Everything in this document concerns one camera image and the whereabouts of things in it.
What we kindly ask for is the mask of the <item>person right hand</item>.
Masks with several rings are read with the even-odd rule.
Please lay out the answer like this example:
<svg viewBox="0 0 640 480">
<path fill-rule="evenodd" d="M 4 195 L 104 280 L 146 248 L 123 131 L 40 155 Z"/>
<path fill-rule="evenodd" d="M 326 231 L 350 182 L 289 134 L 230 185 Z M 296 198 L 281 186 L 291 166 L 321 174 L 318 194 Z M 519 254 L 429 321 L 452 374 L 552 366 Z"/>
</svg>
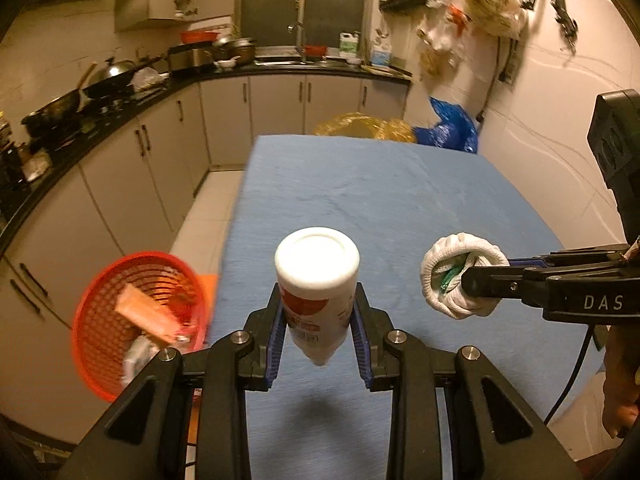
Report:
<svg viewBox="0 0 640 480">
<path fill-rule="evenodd" d="M 611 438 L 623 438 L 639 416 L 639 325 L 615 325 L 604 356 L 602 424 Z"/>
</svg>

